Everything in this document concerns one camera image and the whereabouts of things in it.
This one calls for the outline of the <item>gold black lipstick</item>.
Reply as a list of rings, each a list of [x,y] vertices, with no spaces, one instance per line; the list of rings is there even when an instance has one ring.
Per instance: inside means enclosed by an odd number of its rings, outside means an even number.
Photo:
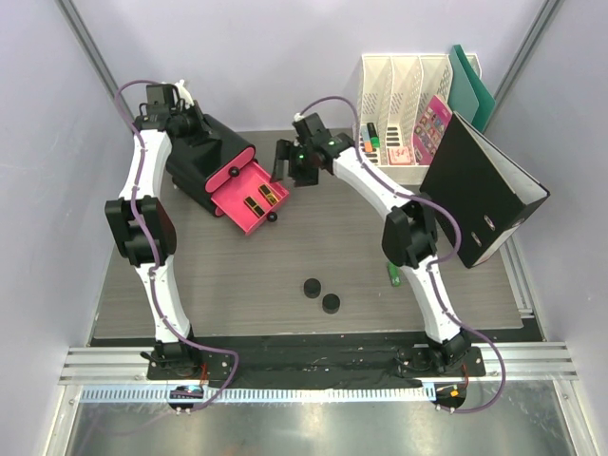
[[[246,197],[244,203],[257,218],[260,219],[265,215],[264,209],[252,197]]]
[[[273,189],[267,184],[261,184],[258,187],[258,191],[270,206],[275,206],[278,204],[279,198],[276,196]]]

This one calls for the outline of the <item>black drawer cabinet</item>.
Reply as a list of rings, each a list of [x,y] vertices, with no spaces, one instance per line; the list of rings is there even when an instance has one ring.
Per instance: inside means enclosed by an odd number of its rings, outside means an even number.
[[[204,190],[205,183],[245,148],[255,146],[213,116],[202,115],[201,133],[169,133],[172,150],[166,171],[183,193],[219,217],[211,195]]]

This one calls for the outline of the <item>green lip balm tube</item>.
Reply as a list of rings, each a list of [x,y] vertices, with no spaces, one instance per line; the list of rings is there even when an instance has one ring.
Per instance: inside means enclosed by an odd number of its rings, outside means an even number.
[[[387,270],[391,286],[399,287],[401,285],[400,269],[396,265],[388,261]]]

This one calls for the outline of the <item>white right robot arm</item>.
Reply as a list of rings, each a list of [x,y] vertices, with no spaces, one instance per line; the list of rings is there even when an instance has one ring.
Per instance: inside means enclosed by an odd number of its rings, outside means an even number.
[[[288,176],[296,186],[312,186],[318,184],[319,172],[324,170],[370,204],[384,221],[382,251],[405,275],[422,313],[429,364],[439,374],[452,374],[464,364],[471,342],[453,310],[438,267],[433,203],[381,172],[349,135],[334,135],[318,114],[297,114],[293,127],[293,141],[276,143],[272,180]]]

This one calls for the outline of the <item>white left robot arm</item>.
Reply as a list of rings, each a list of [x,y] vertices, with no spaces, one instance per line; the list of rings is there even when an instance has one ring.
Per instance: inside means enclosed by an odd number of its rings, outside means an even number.
[[[120,97],[138,84],[146,86],[147,101],[132,120],[120,107]],[[202,370],[202,354],[181,305],[174,271],[177,233],[160,193],[172,151],[171,130],[188,131],[185,115],[194,100],[183,80],[136,80],[118,89],[115,104],[133,133],[133,155],[123,189],[105,203],[104,213],[119,254],[142,282],[153,315],[154,347],[142,357],[149,363],[150,378],[190,379]]]

